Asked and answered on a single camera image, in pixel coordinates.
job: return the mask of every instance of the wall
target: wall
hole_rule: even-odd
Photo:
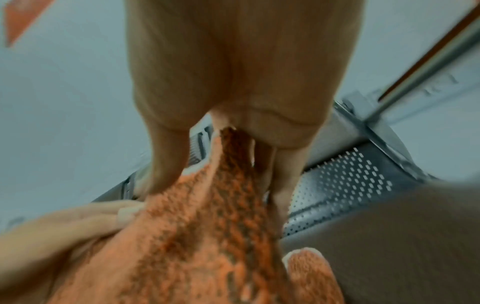
[[[339,96],[393,81],[465,7],[370,0]],[[57,0],[12,49],[0,48],[0,220],[83,204],[148,162],[124,18],[122,1]]]

